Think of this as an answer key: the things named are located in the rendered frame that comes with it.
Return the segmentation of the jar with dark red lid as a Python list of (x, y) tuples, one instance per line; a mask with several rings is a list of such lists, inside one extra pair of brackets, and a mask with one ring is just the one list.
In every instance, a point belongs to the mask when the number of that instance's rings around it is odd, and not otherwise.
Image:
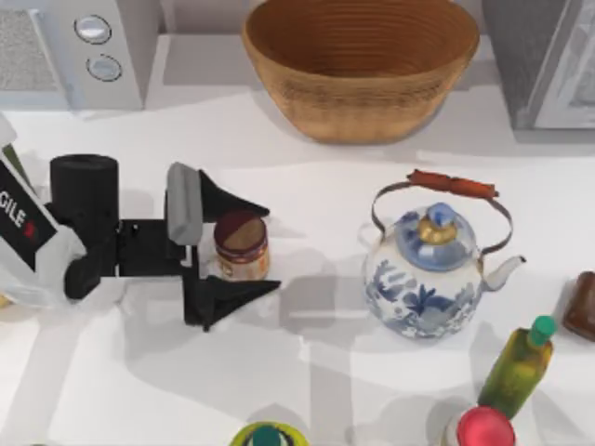
[(229, 281), (264, 280), (270, 269), (268, 231), (252, 211), (231, 211), (215, 224), (214, 241), (222, 277)]

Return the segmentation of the pale grey rounded box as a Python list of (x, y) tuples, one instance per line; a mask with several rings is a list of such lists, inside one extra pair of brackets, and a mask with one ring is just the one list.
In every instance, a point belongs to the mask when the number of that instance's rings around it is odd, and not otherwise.
[(178, 245), (198, 245), (203, 235), (199, 172), (173, 163), (167, 172), (166, 220), (169, 239)]

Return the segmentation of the yellow-green bottle with dark green cap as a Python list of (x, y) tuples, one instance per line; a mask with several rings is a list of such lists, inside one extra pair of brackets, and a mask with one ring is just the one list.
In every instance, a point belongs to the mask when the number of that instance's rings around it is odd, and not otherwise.
[(313, 446), (304, 427), (296, 413), (272, 405), (254, 413), (227, 446)]

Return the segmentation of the brown woven basket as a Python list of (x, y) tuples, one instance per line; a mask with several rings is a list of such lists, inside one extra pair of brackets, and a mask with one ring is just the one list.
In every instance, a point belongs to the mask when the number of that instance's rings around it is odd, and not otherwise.
[(454, 0), (264, 0), (242, 39), (296, 130), (324, 143), (376, 144), (436, 112), (480, 34)]

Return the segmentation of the small microwave knob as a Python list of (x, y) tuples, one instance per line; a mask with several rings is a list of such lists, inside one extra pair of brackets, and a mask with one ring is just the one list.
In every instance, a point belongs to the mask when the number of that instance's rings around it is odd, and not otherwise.
[(86, 70), (93, 78), (104, 83), (115, 82), (123, 74), (120, 62), (105, 54), (88, 58)]

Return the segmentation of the pale microwave oven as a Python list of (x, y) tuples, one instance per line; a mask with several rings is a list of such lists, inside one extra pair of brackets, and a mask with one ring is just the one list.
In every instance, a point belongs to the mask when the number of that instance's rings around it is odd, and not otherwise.
[[(74, 21), (87, 15), (110, 23), (104, 45), (75, 34)], [(160, 0), (0, 0), (0, 111), (143, 109), (162, 15)], [(120, 62), (115, 82), (87, 72), (100, 54)]]

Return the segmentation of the blue and white teapot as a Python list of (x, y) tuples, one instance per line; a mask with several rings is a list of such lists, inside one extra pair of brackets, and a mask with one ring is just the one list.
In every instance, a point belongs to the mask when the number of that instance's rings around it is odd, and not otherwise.
[(410, 210), (379, 232), (363, 264), (365, 301), (389, 329), (409, 339), (438, 340), (462, 331), (482, 297), (499, 291), (526, 261), (512, 256), (491, 272), (488, 255), (510, 241), (480, 247), (471, 224), (447, 203)]

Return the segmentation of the large microwave knob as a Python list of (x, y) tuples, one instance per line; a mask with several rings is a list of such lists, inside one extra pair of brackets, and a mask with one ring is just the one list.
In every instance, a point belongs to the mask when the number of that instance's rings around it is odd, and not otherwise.
[(75, 34), (90, 45), (104, 45), (112, 37), (110, 23), (98, 15), (77, 18), (73, 23)]

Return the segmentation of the bottle with red lid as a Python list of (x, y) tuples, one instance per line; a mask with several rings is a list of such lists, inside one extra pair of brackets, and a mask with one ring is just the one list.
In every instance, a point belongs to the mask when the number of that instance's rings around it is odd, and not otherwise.
[(475, 406), (447, 423), (438, 446), (516, 446), (516, 435), (502, 413)]

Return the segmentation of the grey cabinet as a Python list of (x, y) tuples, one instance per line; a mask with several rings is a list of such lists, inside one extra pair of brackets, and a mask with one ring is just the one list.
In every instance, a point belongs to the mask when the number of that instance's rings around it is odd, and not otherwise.
[(595, 0), (483, 0), (515, 129), (595, 130)]

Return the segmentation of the brown rounded block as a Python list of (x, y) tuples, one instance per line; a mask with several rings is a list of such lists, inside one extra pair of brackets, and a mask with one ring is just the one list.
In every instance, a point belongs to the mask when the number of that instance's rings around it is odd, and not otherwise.
[(563, 313), (562, 325), (571, 333), (595, 342), (595, 271), (579, 274)]

